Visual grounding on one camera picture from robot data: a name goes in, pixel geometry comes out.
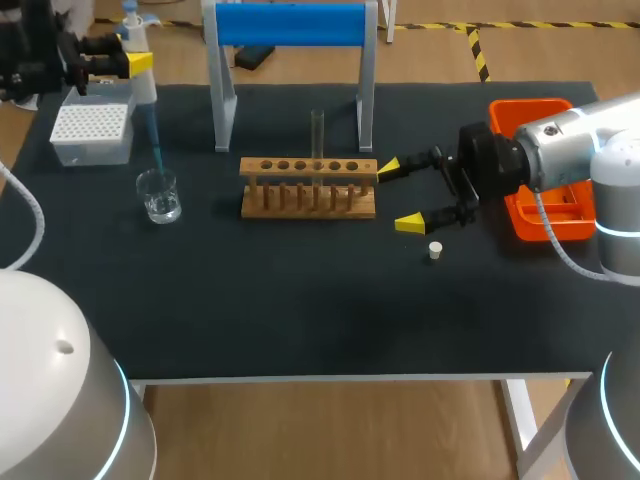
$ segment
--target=glowing blue ring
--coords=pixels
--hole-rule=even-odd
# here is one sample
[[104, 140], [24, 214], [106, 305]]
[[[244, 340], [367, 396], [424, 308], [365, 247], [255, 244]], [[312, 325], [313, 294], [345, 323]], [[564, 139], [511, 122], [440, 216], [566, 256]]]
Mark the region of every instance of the glowing blue ring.
[[610, 228], [603, 227], [598, 222], [596, 222], [596, 228], [600, 230], [602, 233], [613, 235], [614, 237], [640, 238], [640, 232], [622, 232], [620, 230], [611, 230]]
[[634, 467], [636, 467], [636, 470], [640, 472], [640, 462], [638, 462], [638, 459], [633, 455], [631, 450], [629, 450], [629, 447], [627, 447], [627, 444], [624, 443], [622, 436], [620, 436], [618, 429], [613, 423], [613, 418], [611, 418], [611, 413], [609, 412], [609, 405], [607, 404], [607, 396], [605, 395], [605, 392], [604, 392], [604, 377], [607, 374], [607, 365], [609, 364], [610, 358], [611, 358], [611, 353], [609, 354], [609, 356], [604, 362], [604, 367], [602, 367], [602, 376], [600, 377], [600, 401], [602, 402], [602, 411], [604, 412], [604, 418], [607, 420], [607, 425], [609, 426], [609, 430], [611, 430], [611, 434], [613, 435], [613, 438], [615, 439], [616, 443], [620, 447], [620, 450], [622, 450], [622, 453], [624, 453], [624, 456], [627, 457], [627, 459], [631, 462], [631, 464]]
[[120, 448], [122, 447], [122, 442], [124, 442], [124, 436], [127, 433], [127, 425], [129, 424], [129, 413], [131, 412], [131, 398], [129, 397], [129, 382], [127, 381], [127, 377], [124, 376], [124, 372], [122, 371], [122, 368], [120, 368], [120, 365], [118, 365], [118, 362], [114, 360], [114, 363], [116, 364], [116, 367], [118, 367], [118, 371], [120, 372], [120, 376], [122, 377], [122, 384], [124, 386], [124, 398], [125, 398], [124, 421], [122, 422], [120, 435], [118, 436], [118, 440], [116, 441], [116, 444], [113, 447], [113, 451], [111, 452], [111, 455], [109, 455], [109, 458], [107, 458], [107, 461], [104, 463], [103, 467], [100, 469], [100, 471], [94, 477], [93, 480], [102, 480], [104, 476], [107, 474], [107, 472], [109, 471], [109, 468], [111, 468], [111, 465], [113, 464], [114, 460], [116, 459], [116, 456], [118, 455], [118, 452], [120, 451]]

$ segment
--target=blue bar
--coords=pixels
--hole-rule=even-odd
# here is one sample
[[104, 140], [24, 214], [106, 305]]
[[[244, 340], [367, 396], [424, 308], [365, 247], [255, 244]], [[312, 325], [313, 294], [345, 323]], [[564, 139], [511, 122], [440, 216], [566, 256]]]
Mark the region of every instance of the blue bar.
[[218, 3], [220, 45], [364, 46], [363, 3]]

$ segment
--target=orange tray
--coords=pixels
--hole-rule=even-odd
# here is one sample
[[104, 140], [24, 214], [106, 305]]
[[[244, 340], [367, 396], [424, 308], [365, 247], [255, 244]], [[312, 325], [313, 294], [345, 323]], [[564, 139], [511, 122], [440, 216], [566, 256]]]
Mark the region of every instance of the orange tray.
[[[555, 115], [571, 107], [571, 103], [562, 98], [497, 100], [489, 106], [491, 130], [511, 138], [523, 123]], [[505, 197], [504, 201], [518, 237], [526, 242], [549, 241], [529, 188], [520, 187], [518, 193]], [[544, 192], [542, 201], [559, 240], [586, 240], [595, 232], [591, 181]]]

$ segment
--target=yellow black tape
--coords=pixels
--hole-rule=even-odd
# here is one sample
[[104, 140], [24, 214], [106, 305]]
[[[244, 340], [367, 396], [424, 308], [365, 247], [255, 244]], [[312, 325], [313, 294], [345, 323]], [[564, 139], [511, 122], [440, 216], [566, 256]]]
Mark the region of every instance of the yellow black tape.
[[[96, 18], [94, 20], [95, 23], [99, 23], [102, 25], [118, 25], [122, 23], [121, 18]], [[198, 23], [191, 22], [183, 22], [179, 20], [162, 20], [160, 24], [163, 27], [177, 27], [177, 28], [189, 28], [192, 30], [201, 30], [202, 25]]]
[[400, 23], [396, 30], [442, 30], [467, 28], [640, 28], [640, 22], [436, 22]]
[[[121, 18], [96, 18], [95, 23], [118, 25]], [[200, 30], [201, 24], [184, 22], [181, 20], [163, 20], [163, 27], [178, 27]], [[442, 30], [457, 29], [465, 31], [467, 28], [640, 28], [640, 22], [435, 22], [435, 23], [400, 23], [396, 30]]]
[[471, 47], [471, 53], [476, 62], [476, 70], [482, 83], [490, 82], [491, 76], [489, 75], [489, 68], [487, 67], [487, 61], [484, 58], [484, 53], [480, 48], [480, 34], [477, 28], [467, 27], [467, 37], [469, 38], [469, 46]]

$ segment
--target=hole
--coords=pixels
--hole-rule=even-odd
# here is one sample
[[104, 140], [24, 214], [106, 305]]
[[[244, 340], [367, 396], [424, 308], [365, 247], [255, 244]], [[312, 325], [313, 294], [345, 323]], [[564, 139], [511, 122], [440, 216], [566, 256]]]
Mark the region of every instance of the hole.
[[56, 350], [63, 355], [71, 355], [73, 353], [73, 345], [66, 340], [58, 340], [56, 342]]

